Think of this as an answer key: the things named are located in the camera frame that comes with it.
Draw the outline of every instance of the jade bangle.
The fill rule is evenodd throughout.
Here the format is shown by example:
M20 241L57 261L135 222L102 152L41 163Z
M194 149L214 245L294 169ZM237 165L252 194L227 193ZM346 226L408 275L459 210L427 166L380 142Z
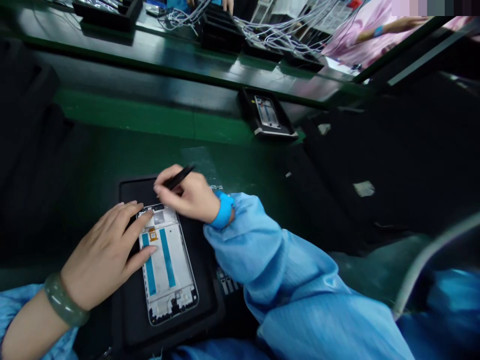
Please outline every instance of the jade bangle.
M46 278L44 290L53 310L68 325L81 327L89 320L90 312L82 310L70 298L62 284L59 272L55 272Z

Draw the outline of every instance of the worker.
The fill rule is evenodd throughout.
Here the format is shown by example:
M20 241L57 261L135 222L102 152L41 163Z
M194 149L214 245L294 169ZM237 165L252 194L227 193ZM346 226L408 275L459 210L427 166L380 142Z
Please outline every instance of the worker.
M181 170L173 165L162 171L154 191L163 204L206 223L203 232L218 263L243 284L259 341L209 340L164 353L164 359L414 359L390 309L347 287L337 264L282 230L256 196L214 194L194 172L181 182L181 195L162 186ZM126 230L143 206L119 203L102 216L53 275L54 286L50 281L0 293L3 360L76 359L78 328L69 324L108 298L156 250L146 246L129 259L152 217L146 212ZM53 292L64 298L52 305L47 293Z
M189 14L201 0L167 0L166 6L168 8L175 8ZM223 10L228 11L231 15L234 14L234 0L211 0L212 4L223 6Z
M392 0L370 0L335 31L322 54L365 69L429 19L427 16L392 16ZM470 20L471 16L457 16L444 27L457 31Z

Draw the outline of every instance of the finger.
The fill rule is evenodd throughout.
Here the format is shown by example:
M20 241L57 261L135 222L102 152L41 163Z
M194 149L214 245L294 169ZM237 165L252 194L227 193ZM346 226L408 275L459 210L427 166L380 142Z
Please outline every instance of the finger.
M158 198L162 204L174 208L181 214L185 214L188 211L189 203L185 199L171 192L165 186L157 185L155 188L158 191Z
M125 268L123 269L125 281L127 281L127 279L131 277L134 274L134 272L140 269L143 266L143 264L145 264L147 260L150 259L150 256L152 256L152 254L156 251L157 251L157 247L150 245L150 246L145 246L142 250L140 250L135 255L133 255L126 262Z
M118 212L115 220L110 225L110 231L113 231L113 238L119 239L125 232L132 216L144 208L143 203L130 204Z
M124 209L128 208L129 206L136 205L136 204L137 204L137 201L134 200L113 209L113 211L106 217L105 221L101 226L101 229L104 232L108 231L120 212L122 212Z
M156 178L155 180L155 185L156 184L163 184L166 180L173 178L175 175L177 175L179 172L183 170L183 167L181 167L178 164L172 165L170 167L167 167L165 170L163 170Z
M93 226L92 230L95 231L95 230L98 230L105 222L105 219L109 217L109 215L114 211L116 210L118 207L121 207L123 206L124 203L123 201L122 202L119 202L117 205L115 205L114 207L112 207L110 210L108 210L105 214L103 214L103 216L97 221L97 223Z
M121 237L121 242L125 243L125 246L128 247L128 250L132 248L135 244L135 241L139 238L142 229L147 225L154 215L152 210L148 210L144 214L142 214L137 220L135 220L130 227L125 231L123 236Z

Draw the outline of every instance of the blue esd smock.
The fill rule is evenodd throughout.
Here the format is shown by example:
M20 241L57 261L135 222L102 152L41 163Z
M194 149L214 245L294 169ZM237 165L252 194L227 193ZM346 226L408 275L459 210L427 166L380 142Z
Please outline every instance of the blue esd smock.
M256 196L232 197L235 220L222 231L208 225L203 231L220 266L244 285L245 302L259 322L257 339L180 346L163 354L164 359L414 358L386 305L348 288L337 264L318 247L281 229ZM0 293L0 339L41 287ZM76 359L76 333L71 329L44 359Z
M211 0L212 4L222 5L222 0ZM190 14L190 8L187 5L187 0L167 0L167 8L175 8L183 11L185 14Z

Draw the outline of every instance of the right hand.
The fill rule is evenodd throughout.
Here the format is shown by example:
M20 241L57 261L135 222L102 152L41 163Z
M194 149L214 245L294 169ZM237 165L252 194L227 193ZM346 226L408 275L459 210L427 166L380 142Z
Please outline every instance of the right hand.
M173 165L163 170L155 180L153 190L162 204L175 209L188 218L211 224L220 210L220 200L210 189L205 177L198 172L189 173L172 191L162 184L182 171L180 165Z
M403 33L425 24L430 18L427 16L404 16L383 26L385 33Z

